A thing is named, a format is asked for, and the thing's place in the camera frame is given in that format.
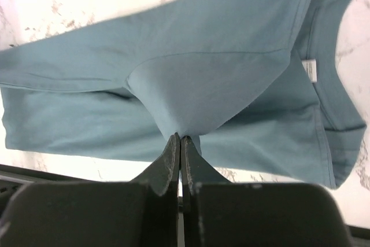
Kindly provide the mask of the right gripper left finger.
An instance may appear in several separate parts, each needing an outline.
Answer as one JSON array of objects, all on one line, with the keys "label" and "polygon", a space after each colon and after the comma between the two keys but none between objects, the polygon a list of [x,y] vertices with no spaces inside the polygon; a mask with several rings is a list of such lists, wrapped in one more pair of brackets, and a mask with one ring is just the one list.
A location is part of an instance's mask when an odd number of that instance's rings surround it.
[{"label": "right gripper left finger", "polygon": [[2,246],[176,246],[180,139],[129,182],[34,182],[1,216]]}]

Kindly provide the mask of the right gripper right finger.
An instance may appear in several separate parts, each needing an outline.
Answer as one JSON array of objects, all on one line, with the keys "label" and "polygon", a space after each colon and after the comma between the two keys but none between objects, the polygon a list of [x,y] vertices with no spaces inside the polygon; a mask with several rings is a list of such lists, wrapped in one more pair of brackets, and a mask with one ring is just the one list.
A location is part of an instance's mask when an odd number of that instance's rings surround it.
[{"label": "right gripper right finger", "polygon": [[186,246],[352,246],[329,192],[307,183],[232,183],[180,143]]}]

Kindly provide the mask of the blue-grey t shirt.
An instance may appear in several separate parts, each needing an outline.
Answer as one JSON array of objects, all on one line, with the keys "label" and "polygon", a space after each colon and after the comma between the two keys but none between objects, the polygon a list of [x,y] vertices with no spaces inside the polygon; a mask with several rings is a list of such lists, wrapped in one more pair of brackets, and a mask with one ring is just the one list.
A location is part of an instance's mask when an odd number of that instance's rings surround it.
[{"label": "blue-grey t shirt", "polygon": [[339,188],[366,124],[335,66],[351,0],[175,0],[1,52],[8,149],[215,167]]}]

